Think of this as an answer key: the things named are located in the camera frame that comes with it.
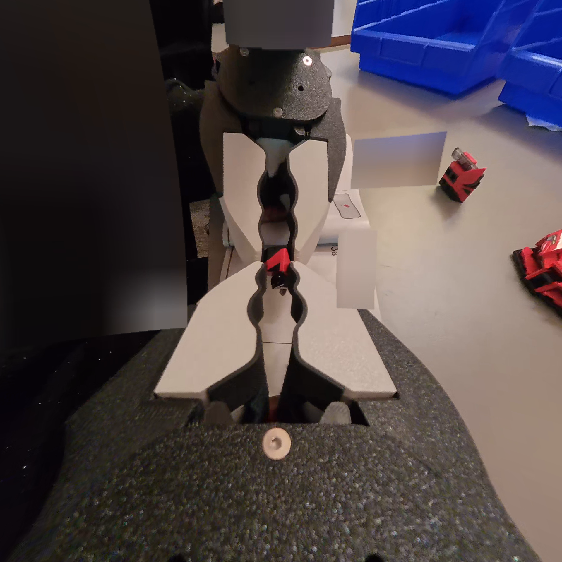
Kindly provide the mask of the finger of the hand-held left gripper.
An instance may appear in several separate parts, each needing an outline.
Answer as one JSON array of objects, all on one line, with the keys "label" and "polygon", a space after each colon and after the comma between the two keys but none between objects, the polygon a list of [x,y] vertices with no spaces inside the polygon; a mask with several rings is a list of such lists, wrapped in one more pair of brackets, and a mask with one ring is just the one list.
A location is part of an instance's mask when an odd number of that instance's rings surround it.
[{"label": "finger of the hand-held left gripper", "polygon": [[306,140],[288,156],[296,188],[291,208],[293,260],[308,263],[316,249],[328,209],[328,149],[325,141]]},{"label": "finger of the hand-held left gripper", "polygon": [[262,261],[259,223],[263,207],[258,187],[265,174],[264,150],[242,133],[227,133],[223,141],[223,187],[220,204],[230,241],[243,263]]}]

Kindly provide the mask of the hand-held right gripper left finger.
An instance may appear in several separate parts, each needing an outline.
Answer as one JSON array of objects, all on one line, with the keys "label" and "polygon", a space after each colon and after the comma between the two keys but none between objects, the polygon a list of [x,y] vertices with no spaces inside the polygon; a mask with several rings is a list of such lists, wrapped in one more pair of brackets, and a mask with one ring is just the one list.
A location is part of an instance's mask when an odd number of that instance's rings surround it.
[{"label": "hand-held right gripper left finger", "polygon": [[265,264],[250,263],[198,303],[154,393],[160,398],[248,402],[266,386]]}]

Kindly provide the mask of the red lego assembly clear brick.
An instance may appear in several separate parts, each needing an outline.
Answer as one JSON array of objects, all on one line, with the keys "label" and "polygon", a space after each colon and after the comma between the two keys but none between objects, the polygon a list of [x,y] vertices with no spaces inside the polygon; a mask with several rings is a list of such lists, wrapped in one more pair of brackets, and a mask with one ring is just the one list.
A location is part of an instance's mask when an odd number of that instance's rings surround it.
[{"label": "red lego assembly clear brick", "polygon": [[442,175],[438,186],[450,200],[463,203],[479,186],[486,168],[479,167],[476,159],[459,147],[453,150],[451,156],[453,161]]}]

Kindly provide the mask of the lego instruction booklet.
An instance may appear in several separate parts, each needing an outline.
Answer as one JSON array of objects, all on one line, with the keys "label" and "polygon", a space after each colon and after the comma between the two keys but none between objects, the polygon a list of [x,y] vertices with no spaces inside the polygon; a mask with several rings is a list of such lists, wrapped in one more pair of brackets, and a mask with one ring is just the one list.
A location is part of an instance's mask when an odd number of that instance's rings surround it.
[{"label": "lego instruction booklet", "polygon": [[[220,203],[210,203],[207,224],[208,288],[211,289],[230,275],[243,268],[240,257],[229,242]],[[331,203],[327,220],[320,236],[320,244],[314,250],[307,266],[328,282],[336,283],[337,236],[345,229],[370,229],[369,219],[362,204],[360,191],[350,188],[338,191],[335,203]],[[282,390],[283,379],[289,363],[290,345],[296,322],[290,314],[292,298],[281,295],[280,289],[270,285],[263,297],[264,316],[260,321],[263,338],[265,372],[269,395],[277,396]]]}]

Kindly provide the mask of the red lego car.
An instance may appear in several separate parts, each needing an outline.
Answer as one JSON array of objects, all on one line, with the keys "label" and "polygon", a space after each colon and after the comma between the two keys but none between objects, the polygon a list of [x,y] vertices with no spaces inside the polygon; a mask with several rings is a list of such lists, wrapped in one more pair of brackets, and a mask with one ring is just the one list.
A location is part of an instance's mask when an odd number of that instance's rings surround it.
[{"label": "red lego car", "polygon": [[544,236],[534,247],[515,250],[511,259],[530,294],[561,316],[561,230]]}]

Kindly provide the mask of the person's black glittery clothing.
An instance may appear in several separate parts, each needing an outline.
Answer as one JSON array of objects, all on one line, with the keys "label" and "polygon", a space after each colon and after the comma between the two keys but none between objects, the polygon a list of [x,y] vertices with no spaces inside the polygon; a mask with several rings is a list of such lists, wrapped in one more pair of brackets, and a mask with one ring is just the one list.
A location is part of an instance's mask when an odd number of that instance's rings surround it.
[{"label": "person's black glittery clothing", "polygon": [[191,409],[153,390],[184,329],[125,333],[1,354],[1,561],[42,543],[95,480]]}]

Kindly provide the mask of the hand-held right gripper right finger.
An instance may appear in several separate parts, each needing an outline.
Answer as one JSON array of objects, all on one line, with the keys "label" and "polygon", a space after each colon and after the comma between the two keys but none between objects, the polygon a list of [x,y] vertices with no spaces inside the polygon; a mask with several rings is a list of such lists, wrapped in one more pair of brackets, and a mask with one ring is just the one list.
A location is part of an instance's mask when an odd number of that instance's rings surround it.
[{"label": "hand-held right gripper right finger", "polygon": [[281,396],[303,401],[353,401],[393,397],[393,383],[355,309],[337,307],[335,285],[308,266],[289,270],[293,330]]}]

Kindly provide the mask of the blue plastic storage bin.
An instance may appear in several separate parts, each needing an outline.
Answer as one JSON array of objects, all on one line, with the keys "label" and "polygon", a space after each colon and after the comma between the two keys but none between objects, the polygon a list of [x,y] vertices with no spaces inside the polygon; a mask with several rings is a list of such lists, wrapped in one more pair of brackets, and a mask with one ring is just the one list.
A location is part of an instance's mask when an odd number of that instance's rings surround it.
[{"label": "blue plastic storage bin", "polygon": [[561,127],[561,1],[539,1],[498,72],[504,104]]},{"label": "blue plastic storage bin", "polygon": [[493,80],[533,1],[358,1],[362,71],[451,95]]}]

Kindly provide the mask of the small red wedge lego assembly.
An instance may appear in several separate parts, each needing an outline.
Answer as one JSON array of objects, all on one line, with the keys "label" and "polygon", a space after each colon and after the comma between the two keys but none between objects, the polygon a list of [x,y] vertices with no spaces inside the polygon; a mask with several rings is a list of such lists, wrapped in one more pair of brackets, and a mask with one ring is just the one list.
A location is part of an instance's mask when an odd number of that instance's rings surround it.
[{"label": "small red wedge lego assembly", "polygon": [[265,250],[266,278],[271,288],[285,294],[294,282],[294,272],[289,249],[271,246]]}]

